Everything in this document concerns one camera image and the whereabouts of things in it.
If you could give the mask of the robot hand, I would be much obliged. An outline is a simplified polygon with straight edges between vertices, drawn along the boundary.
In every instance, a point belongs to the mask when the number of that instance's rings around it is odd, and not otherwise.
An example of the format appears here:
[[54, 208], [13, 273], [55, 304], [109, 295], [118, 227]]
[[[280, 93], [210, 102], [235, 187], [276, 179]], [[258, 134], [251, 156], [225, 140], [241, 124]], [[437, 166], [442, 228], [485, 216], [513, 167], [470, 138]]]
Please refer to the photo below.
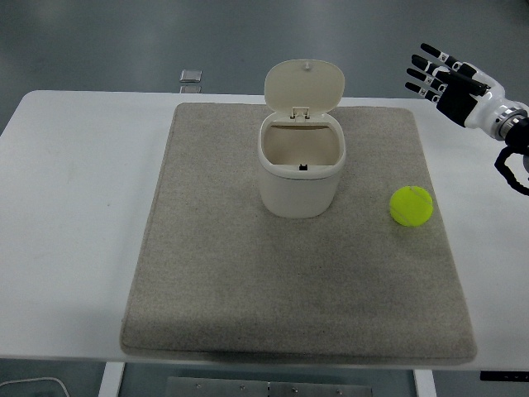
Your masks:
[[499, 115], [509, 108], [504, 88], [476, 66], [423, 43], [426, 54], [413, 55], [412, 77], [405, 87], [435, 104], [455, 124], [492, 131]]

